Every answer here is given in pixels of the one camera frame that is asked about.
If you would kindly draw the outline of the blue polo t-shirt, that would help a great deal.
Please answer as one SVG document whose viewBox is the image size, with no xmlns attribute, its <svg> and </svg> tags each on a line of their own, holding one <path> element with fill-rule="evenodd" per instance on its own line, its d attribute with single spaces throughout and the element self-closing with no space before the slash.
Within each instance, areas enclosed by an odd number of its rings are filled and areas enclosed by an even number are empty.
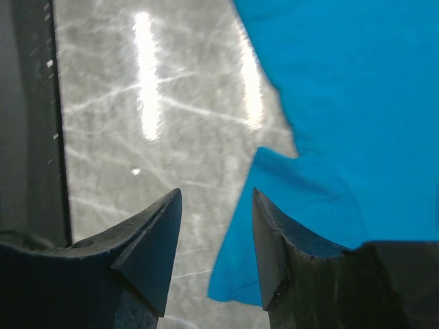
<svg viewBox="0 0 439 329">
<path fill-rule="evenodd" d="M 258 148 L 208 296 L 258 306 L 252 192 L 349 248 L 438 239 L 438 2 L 236 1 L 297 158 Z"/>
</svg>

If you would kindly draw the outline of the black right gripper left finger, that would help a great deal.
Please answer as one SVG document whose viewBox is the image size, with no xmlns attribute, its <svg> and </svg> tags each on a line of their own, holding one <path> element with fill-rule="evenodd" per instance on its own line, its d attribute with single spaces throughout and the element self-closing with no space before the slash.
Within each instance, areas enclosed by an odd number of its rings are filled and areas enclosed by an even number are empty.
<svg viewBox="0 0 439 329">
<path fill-rule="evenodd" d="M 1 233 L 2 328 L 155 328 L 165 315 L 182 218 L 174 189 L 70 247 Z"/>
</svg>

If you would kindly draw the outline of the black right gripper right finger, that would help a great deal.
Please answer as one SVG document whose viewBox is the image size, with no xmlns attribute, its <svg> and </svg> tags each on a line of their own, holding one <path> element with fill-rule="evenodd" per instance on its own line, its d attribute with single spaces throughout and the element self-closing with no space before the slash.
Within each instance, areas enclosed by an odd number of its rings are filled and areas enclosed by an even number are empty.
<svg viewBox="0 0 439 329">
<path fill-rule="evenodd" d="M 437 328 L 438 243 L 347 249 L 252 197 L 262 307 L 272 328 Z"/>
</svg>

